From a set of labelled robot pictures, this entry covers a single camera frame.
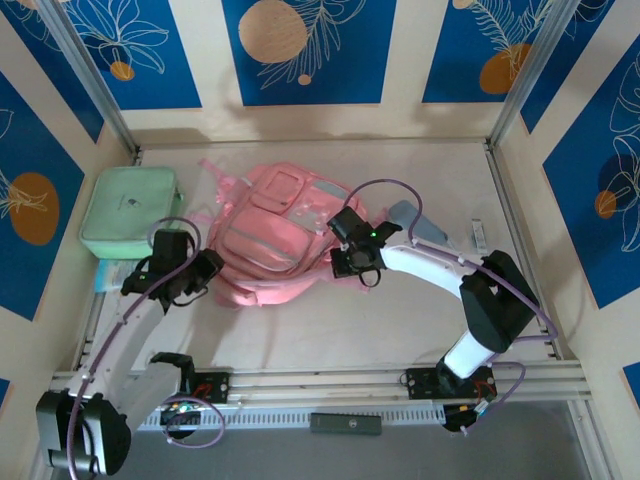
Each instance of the backpack pocket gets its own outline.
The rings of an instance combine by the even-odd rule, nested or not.
[[[234,255],[271,272],[287,272],[305,258],[311,234],[289,220],[255,207],[233,219],[222,244]]]
[[[260,179],[251,193],[251,203],[273,213],[287,210],[305,186],[305,176],[292,168],[278,168]]]

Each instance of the gray floor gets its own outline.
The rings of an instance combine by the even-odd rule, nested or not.
[[[56,480],[68,478],[61,473]],[[168,445],[160,433],[138,433],[126,464],[111,478],[574,480],[589,475],[566,405],[541,403],[506,405],[468,438],[439,426],[387,428],[380,437],[229,431],[216,447],[193,451]]]

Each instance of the white cable tray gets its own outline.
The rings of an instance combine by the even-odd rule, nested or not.
[[[445,423],[442,405],[349,407],[349,408],[247,408],[222,407],[225,426],[229,430],[256,430],[273,428],[309,428],[312,413],[335,413],[345,415],[376,415],[382,417],[383,426],[442,425]],[[211,410],[201,411],[197,419],[180,426],[184,430],[218,429],[220,419]],[[138,431],[160,431],[160,411],[153,412]]]

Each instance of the white tag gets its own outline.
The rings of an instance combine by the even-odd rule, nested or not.
[[[487,255],[489,250],[487,250],[487,240],[484,236],[484,228],[482,228],[482,221],[477,218],[471,219],[471,225],[473,227],[473,239],[476,244],[476,251],[479,255]]]
[[[489,402],[487,402],[486,400],[482,400],[478,405],[476,405],[476,408],[474,408],[473,410],[478,415],[482,415],[488,406],[489,406]]]

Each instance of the orange circle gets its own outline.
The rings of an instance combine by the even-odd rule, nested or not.
[[[131,65],[120,61],[113,62],[111,67],[109,67],[109,71],[111,72],[111,75],[123,82],[132,80],[136,75],[136,72],[133,71]]]
[[[254,3],[240,19],[238,34],[247,54],[261,63],[291,60],[308,40],[304,20],[282,0]]]
[[[311,85],[311,77],[306,73],[304,73],[298,77],[298,83],[303,87],[306,87],[307,85]]]
[[[509,93],[529,50],[531,45],[519,43],[491,57],[480,72],[482,91],[491,95]]]
[[[465,8],[469,8],[474,1],[475,0],[453,0],[453,8],[464,10]]]
[[[616,213],[616,196],[609,190],[600,192],[596,197],[596,212],[600,218],[611,218]]]
[[[14,203],[9,210],[11,225],[18,236],[36,246],[49,243],[60,218],[60,202],[53,183],[39,173],[23,173],[11,184],[9,199]]]

